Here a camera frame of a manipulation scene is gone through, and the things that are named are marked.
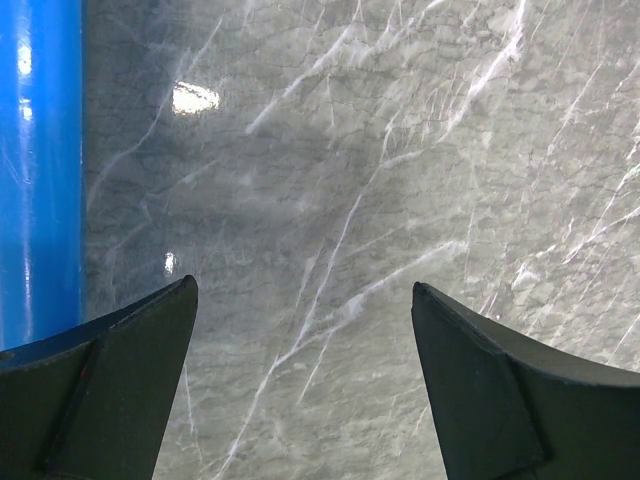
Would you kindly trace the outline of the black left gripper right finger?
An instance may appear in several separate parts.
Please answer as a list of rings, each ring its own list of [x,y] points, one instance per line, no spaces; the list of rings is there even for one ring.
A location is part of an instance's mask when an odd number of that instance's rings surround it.
[[[411,315],[448,478],[638,478],[638,373],[549,347],[426,283]]]

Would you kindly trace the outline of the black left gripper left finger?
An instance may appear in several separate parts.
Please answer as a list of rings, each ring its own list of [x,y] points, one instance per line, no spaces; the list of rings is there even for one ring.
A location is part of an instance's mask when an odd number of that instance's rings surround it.
[[[198,308],[191,275],[1,354],[4,479],[149,479]]]

